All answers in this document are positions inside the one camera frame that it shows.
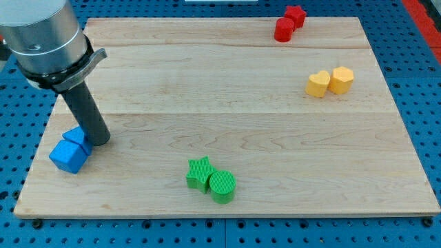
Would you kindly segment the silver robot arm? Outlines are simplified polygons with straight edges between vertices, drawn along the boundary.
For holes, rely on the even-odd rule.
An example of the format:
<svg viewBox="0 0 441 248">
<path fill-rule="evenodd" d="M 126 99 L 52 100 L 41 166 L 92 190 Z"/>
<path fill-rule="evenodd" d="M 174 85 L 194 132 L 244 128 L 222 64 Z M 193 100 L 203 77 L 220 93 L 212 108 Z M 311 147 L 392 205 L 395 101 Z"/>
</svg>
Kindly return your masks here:
<svg viewBox="0 0 441 248">
<path fill-rule="evenodd" d="M 107 57 L 93 50 L 68 0 L 1 2 L 1 35 L 34 87 L 61 94 Z"/>
</svg>

